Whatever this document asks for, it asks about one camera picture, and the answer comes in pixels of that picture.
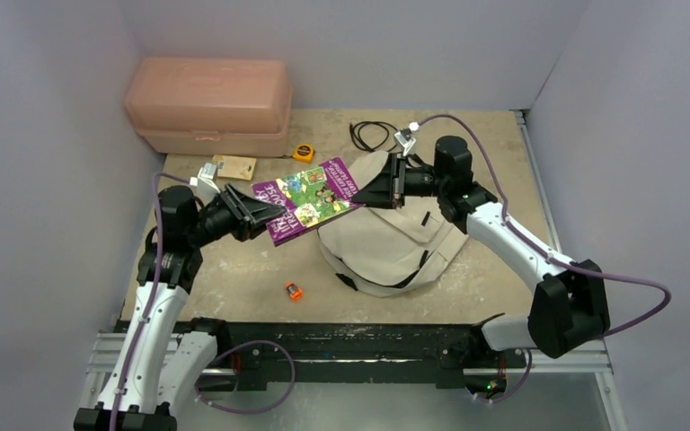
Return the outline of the beige canvas backpack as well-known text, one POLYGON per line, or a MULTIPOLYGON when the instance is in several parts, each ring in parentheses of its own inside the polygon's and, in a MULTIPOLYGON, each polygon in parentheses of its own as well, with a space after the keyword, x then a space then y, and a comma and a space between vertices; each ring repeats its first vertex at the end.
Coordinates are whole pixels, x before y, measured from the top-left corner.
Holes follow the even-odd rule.
POLYGON ((467 236, 434 198, 409 197, 398 209, 362 207, 316 230, 320 250, 347 286, 387 297, 439 280, 467 236))

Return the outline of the purple paperback book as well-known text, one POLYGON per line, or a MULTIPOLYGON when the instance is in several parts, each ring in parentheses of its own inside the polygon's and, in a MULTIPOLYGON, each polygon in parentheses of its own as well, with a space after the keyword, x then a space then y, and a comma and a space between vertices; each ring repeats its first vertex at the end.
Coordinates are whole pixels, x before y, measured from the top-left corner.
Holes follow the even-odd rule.
POLYGON ((252 192, 257 199, 286 209, 284 215, 267 223, 267 232, 275 246, 360 208, 352 201, 359 187, 340 157, 275 180, 255 183, 252 192))

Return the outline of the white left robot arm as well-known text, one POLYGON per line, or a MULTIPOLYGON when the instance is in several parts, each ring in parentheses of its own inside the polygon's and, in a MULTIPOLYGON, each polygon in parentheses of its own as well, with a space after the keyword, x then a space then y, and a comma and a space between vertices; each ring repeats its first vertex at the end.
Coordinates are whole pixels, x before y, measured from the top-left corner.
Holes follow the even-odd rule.
POLYGON ((75 430, 174 430, 184 401, 206 401, 197 385, 202 372, 229 360, 239 366, 249 347, 275 348, 296 378, 295 361, 278 342, 235 344, 227 321, 194 318, 174 333, 202 264, 202 247, 227 235, 253 240, 290 210, 278 198, 256 198, 231 184, 219 188, 214 171, 207 164, 166 189, 158 188, 161 174, 152 178, 155 226, 138 262, 135 310, 111 376, 95 404, 78 409, 75 430))

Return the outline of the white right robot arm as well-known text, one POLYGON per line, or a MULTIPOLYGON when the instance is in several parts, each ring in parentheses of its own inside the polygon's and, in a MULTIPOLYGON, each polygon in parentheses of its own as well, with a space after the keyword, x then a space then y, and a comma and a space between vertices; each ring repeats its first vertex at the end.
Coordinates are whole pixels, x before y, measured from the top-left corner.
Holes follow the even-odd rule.
POLYGON ((473 157, 460 136, 435 143, 432 178, 443 217, 493 251, 532 292, 526 315, 494 315, 473 326, 471 359, 490 365, 504 350, 535 348, 558 358, 610 328, 605 283, 599 266, 555 251, 509 215, 473 178, 473 157))

